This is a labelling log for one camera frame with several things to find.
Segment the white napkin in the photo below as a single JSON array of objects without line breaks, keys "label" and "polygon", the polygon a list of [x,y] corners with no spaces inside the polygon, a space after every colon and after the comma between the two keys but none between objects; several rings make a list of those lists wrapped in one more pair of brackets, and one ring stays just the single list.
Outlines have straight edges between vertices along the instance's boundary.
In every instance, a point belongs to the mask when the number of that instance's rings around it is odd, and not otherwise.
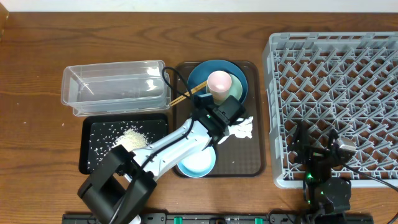
[{"label": "white napkin", "polygon": [[253,117],[250,116],[246,119],[239,118],[238,124],[234,124],[232,126],[228,126],[228,131],[226,132],[225,136],[222,137],[218,144],[222,144],[225,142],[230,136],[235,135],[237,138],[244,139],[244,138],[252,138],[252,129],[253,129]]}]

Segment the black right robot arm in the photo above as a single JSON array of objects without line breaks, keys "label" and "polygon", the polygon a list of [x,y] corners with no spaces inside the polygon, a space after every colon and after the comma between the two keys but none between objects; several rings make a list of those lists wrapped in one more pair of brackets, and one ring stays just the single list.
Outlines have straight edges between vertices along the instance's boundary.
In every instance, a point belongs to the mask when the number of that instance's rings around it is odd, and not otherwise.
[{"label": "black right robot arm", "polygon": [[295,223],[346,223],[345,211],[350,209],[351,181],[333,177],[332,168],[347,163],[356,154],[356,144],[340,137],[335,129],[328,135],[325,147],[310,144],[308,129],[298,123],[289,152],[296,152],[294,162],[305,166],[304,199],[309,209],[295,218]]}]

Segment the pink cup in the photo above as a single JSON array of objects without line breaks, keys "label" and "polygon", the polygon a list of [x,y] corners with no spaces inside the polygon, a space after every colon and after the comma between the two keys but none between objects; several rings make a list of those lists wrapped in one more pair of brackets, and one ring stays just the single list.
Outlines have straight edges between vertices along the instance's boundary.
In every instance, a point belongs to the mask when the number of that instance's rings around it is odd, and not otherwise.
[{"label": "pink cup", "polygon": [[231,76],[224,71],[212,72],[207,78],[207,88],[216,100],[222,100],[227,97],[231,85]]}]

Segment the light blue bowl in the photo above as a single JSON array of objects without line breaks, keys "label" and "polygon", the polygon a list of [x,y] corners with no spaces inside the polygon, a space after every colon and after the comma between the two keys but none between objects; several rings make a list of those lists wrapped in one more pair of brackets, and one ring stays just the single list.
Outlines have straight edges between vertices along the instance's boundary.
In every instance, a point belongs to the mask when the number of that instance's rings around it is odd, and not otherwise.
[{"label": "light blue bowl", "polygon": [[186,157],[177,164],[181,173],[191,178],[200,178],[209,174],[216,163],[216,152],[212,146]]}]

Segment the pile of white rice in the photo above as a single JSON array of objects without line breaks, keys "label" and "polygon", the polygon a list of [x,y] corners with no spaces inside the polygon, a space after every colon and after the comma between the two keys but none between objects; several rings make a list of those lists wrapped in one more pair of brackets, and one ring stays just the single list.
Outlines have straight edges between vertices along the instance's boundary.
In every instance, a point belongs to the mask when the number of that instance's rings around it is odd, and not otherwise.
[{"label": "pile of white rice", "polygon": [[155,134],[137,121],[95,123],[88,140],[88,167],[93,169],[118,145],[132,151],[154,141]]}]

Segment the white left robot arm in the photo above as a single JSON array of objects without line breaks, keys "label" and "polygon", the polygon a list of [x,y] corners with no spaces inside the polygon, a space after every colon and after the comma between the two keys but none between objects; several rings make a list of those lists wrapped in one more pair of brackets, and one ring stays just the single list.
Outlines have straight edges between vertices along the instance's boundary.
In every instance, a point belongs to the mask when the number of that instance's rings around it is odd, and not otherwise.
[{"label": "white left robot arm", "polygon": [[112,149],[78,189],[100,223],[131,223],[144,208],[157,180],[188,156],[218,143],[246,112],[233,96],[220,105],[210,95],[191,97],[192,115],[166,137],[131,152]]}]

